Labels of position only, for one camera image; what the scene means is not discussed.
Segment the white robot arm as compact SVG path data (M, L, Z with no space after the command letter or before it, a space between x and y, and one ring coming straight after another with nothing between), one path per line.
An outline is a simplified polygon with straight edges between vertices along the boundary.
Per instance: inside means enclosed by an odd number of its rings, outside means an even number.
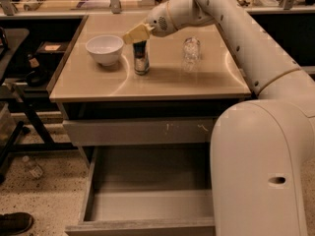
M217 120L211 176L217 236L308 236L301 165L315 153L315 84L236 0L169 0L123 36L136 43L215 24L255 99Z

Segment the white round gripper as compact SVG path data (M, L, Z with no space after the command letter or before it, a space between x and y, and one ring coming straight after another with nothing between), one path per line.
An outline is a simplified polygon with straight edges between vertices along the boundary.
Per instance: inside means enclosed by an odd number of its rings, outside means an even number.
M122 39L125 44L133 44L145 41L151 34L157 37L165 37L178 31L170 11L170 3L165 2L154 7L145 18L145 24L141 23L127 31Z

